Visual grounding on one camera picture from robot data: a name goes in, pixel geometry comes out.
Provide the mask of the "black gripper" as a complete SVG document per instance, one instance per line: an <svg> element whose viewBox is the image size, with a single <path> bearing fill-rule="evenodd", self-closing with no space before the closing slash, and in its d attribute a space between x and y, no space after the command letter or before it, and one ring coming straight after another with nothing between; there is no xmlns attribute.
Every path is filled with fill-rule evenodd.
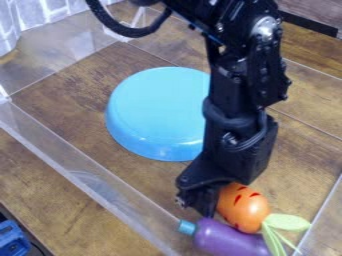
<svg viewBox="0 0 342 256"><path fill-rule="evenodd" d="M268 165L276 138L277 124L261 111L257 132L244 141L234 141L230 132L217 136L217 142L205 142L202 151L176 178L178 206L192 208L202 217L214 215L217 189L229 182L248 185Z"/></svg>

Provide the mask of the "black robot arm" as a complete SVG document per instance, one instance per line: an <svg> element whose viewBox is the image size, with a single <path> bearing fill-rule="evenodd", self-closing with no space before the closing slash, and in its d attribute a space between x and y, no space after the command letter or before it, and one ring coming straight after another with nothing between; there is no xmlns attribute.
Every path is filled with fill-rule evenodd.
<svg viewBox="0 0 342 256"><path fill-rule="evenodd" d="M176 178L176 201L212 217L218 189L249 184L267 168L277 123L265 108L287 99L281 17L273 0L130 0L162 3L201 30L209 89L202 148Z"/></svg>

